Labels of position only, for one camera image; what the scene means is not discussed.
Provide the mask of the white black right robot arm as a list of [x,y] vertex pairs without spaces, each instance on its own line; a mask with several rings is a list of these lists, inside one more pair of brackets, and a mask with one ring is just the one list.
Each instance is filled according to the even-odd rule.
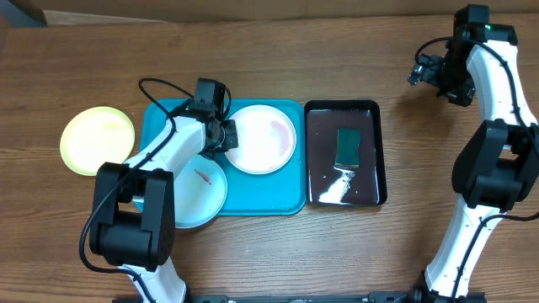
[[483,302],[469,294],[469,279],[495,227],[520,220],[509,212],[538,178],[538,121],[523,94],[512,26],[466,22],[443,41],[443,57],[416,52],[408,80],[427,82],[462,107],[477,99],[481,124],[454,163],[456,208],[408,301]]

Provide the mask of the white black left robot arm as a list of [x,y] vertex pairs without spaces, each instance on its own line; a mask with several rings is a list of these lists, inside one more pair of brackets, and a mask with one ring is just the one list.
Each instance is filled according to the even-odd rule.
[[84,265],[129,276],[142,302],[185,301],[188,287],[171,259],[175,232],[202,226],[219,213],[227,179],[206,155],[237,145],[234,120],[170,115],[139,154],[122,164],[103,164],[79,242]]

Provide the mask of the pink plate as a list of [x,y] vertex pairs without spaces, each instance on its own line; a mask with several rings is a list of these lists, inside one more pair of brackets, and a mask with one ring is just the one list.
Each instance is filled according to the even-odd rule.
[[244,173],[261,175],[284,167],[296,149],[296,128],[281,110],[263,104],[244,107],[232,115],[238,147],[225,153]]

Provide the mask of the green sponge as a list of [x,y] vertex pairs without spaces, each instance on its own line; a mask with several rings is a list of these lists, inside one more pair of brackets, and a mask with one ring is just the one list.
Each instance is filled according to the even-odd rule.
[[337,148],[335,166],[343,168],[356,168],[360,165],[361,132],[354,129],[339,128],[337,134]]

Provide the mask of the yellow plate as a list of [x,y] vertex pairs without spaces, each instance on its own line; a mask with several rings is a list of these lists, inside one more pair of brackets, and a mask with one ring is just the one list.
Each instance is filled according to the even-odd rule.
[[99,106],[72,118],[60,139],[61,159],[73,172],[95,176],[105,162],[122,163],[131,154],[135,129],[126,114]]

